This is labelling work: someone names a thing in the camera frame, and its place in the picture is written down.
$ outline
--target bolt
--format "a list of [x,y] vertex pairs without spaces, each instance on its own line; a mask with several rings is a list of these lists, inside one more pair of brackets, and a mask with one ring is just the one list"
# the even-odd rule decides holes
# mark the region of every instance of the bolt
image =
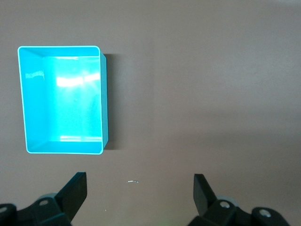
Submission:
[[259,211],[259,213],[260,213],[263,217],[266,217],[266,218],[270,218],[270,217],[271,217],[271,214],[270,214],[267,210],[261,209],[261,210]]
[[8,208],[7,208],[6,206],[1,207],[1,208],[0,208],[0,213],[3,213],[3,212],[5,212],[5,211],[7,211],[7,210],[8,210]]
[[229,203],[227,203],[226,201],[222,201],[220,203],[220,206],[223,207],[223,208],[225,208],[225,209],[229,209],[230,208]]

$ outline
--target brown surface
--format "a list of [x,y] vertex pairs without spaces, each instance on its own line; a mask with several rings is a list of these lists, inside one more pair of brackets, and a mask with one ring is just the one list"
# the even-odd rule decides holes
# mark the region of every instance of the brown surface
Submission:
[[[106,54],[102,155],[26,152],[21,45]],[[185,226],[204,173],[243,210],[271,207],[299,226],[300,72],[298,1],[0,0],[0,203],[26,207],[86,171],[74,226]]]

